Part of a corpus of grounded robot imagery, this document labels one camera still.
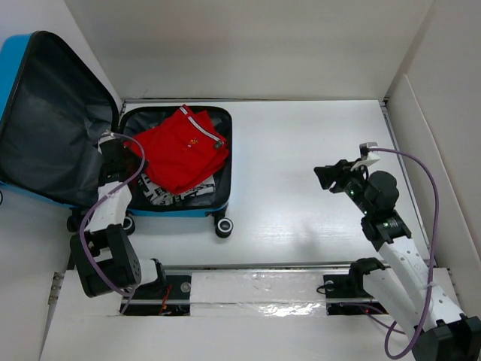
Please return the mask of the newspaper print garment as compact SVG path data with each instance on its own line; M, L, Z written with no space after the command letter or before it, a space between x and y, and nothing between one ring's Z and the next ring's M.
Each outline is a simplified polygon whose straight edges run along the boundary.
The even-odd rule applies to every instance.
M208 179L204 180L192 189L178 195L174 195L173 193L162 189L159 185L153 183L144 173L140 175L138 185L140 186L145 198L152 205L161 206L174 205L184 201L185 199L193 199L196 196L210 195L216 191L216 184L213 176L210 176Z

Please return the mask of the red polo shirt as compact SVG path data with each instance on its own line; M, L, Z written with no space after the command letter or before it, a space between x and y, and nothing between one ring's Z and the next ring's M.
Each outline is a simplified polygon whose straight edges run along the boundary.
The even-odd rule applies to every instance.
M227 138L215 130L209 113L187 105L125 145L137 156L145 154L147 177L174 195L207 180L229 156Z

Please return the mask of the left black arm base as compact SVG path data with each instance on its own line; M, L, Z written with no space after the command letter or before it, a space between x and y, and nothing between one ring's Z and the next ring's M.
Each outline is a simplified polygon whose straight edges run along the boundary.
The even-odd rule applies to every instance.
M119 311L125 316L189 316L191 275L167 275L166 282L154 281L138 287L130 300L123 297Z

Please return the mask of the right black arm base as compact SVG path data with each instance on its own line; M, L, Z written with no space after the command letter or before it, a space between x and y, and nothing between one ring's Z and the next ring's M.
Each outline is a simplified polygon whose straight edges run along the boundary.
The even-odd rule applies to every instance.
M364 290L358 290L347 274L323 275L316 288L326 300L328 316L384 315L388 311Z

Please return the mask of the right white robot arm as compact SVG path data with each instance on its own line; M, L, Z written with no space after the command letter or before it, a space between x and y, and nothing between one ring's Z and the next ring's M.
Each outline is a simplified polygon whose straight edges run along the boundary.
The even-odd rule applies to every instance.
M409 339L417 360L476 360L480 319L469 317L434 281L406 223L395 210L397 181L385 171L368 173L369 161L340 160L314 168L321 188L344 193L362 212L362 231L378 258L352 263L349 291L375 298Z

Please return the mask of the blue hard-shell suitcase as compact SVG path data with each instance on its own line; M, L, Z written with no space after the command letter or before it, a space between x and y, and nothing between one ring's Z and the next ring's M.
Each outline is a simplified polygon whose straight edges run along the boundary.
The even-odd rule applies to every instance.
M67 228L77 232L97 199L100 135L112 131L134 137L160 125L179 107L147 106L121 115L110 92L58 35L38 31L10 36L1 48L1 182L71 207ZM218 237L232 233L233 222L225 215L231 192L231 115L218 107L190 108L206 110L228 141L227 161L212 175L216 191L174 205L152 205L135 180L125 220L131 234L132 214L211 215Z

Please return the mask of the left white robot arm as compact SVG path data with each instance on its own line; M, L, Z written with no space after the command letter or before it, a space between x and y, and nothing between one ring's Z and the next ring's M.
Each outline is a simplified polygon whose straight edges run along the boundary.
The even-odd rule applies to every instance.
M151 259L155 272L142 280L141 261L129 240L131 232L125 226L132 200L129 184L143 170L145 159L140 159L135 171L130 170L123 139L112 133L98 140L97 150L102 158L98 200L71 237L71 254L88 297L115 292L127 298L156 299L168 291L164 267L158 259Z

